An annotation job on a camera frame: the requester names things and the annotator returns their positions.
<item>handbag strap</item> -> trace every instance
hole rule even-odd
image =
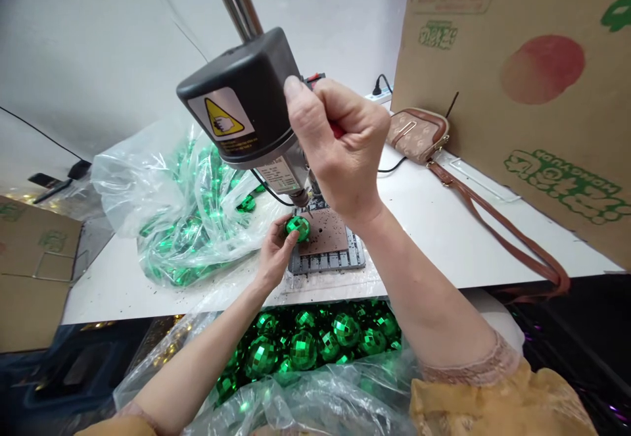
[[[525,236],[519,229],[517,229],[512,222],[506,217],[502,216],[493,206],[491,206],[485,199],[473,191],[470,187],[466,186],[459,179],[455,178],[451,173],[445,170],[441,165],[434,160],[427,163],[433,174],[438,176],[442,184],[451,187],[458,191],[462,196],[467,208],[471,211],[478,221],[502,244],[512,256],[522,262],[525,266],[530,268],[533,272],[541,275],[542,277],[550,280],[555,284],[555,289],[546,293],[538,293],[533,295],[525,295],[525,291],[518,287],[502,289],[503,292],[510,293],[512,295],[520,295],[515,298],[513,303],[532,303],[533,298],[552,298],[554,296],[567,293],[570,289],[570,277],[567,275],[565,269],[558,263],[554,257],[548,252],[543,250],[537,242],[531,238]],[[485,211],[493,216],[501,225],[506,227],[517,239],[519,239],[526,247],[528,247],[536,256],[541,258],[542,262],[535,260],[530,255],[519,250],[516,246],[511,244],[508,240],[504,239],[494,228],[488,225],[488,223],[482,219],[482,216],[475,208],[473,201],[478,203]]]

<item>fingernail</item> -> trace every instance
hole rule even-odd
[[[291,101],[302,91],[302,82],[296,76],[289,76],[285,80],[285,97]]]

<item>printed cardboard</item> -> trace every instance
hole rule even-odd
[[[0,352],[45,349],[53,342],[81,226],[0,196]]]
[[[394,112],[631,269],[631,0],[408,0]]]

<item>brown handbag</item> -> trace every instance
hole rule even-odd
[[[502,244],[502,247],[511,255],[533,272],[550,280],[555,285],[553,291],[538,294],[528,294],[527,291],[518,287],[503,289],[502,291],[506,293],[517,295],[517,298],[512,300],[514,303],[529,303],[532,302],[534,298],[552,298],[567,293],[570,289],[570,278],[565,269],[554,257],[543,250],[537,242],[525,236],[512,222],[502,216],[485,199],[432,159],[435,152],[440,151],[442,146],[447,143],[447,140],[449,140],[449,121],[439,114],[423,109],[404,109],[393,115],[390,131],[386,137],[386,142],[393,146],[398,152],[418,164],[425,164],[427,168],[442,181],[443,186],[455,189],[462,196],[465,206],[471,211],[471,214],[493,234],[500,244]],[[473,205],[473,202],[478,203],[480,207],[505,226],[515,237],[539,257],[541,262],[519,250],[504,239],[495,229],[489,226],[486,221],[482,219],[482,216]]]

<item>drill press motor housing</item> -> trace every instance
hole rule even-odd
[[[283,86],[300,72],[281,28],[232,48],[183,80],[177,96],[237,170],[257,169],[276,194],[305,207],[308,166]]]

